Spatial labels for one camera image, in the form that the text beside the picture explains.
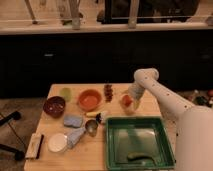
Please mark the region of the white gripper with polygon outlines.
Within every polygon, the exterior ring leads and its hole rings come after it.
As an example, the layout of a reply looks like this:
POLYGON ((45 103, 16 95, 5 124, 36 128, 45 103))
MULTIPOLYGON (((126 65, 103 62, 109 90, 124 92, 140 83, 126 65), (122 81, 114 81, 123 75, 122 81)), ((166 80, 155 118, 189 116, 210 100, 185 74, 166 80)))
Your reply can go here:
MULTIPOLYGON (((137 110, 140 107, 141 98, 144 94, 145 89, 139 85, 137 82, 133 82, 128 88, 128 92, 130 96, 134 99, 133 101, 133 109, 137 110)), ((130 114, 130 105, 131 98, 129 95, 123 95, 121 98, 121 107, 123 108, 126 114, 130 114)))

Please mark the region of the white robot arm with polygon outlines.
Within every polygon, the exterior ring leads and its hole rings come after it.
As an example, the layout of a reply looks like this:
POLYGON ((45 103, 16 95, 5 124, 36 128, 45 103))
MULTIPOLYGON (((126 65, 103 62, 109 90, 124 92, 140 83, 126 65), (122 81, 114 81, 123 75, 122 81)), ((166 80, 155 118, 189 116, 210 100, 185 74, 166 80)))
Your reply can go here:
POLYGON ((213 109, 193 104, 158 78, 155 68, 137 69, 127 92, 139 101, 149 91, 177 119, 175 171, 213 171, 213 109))

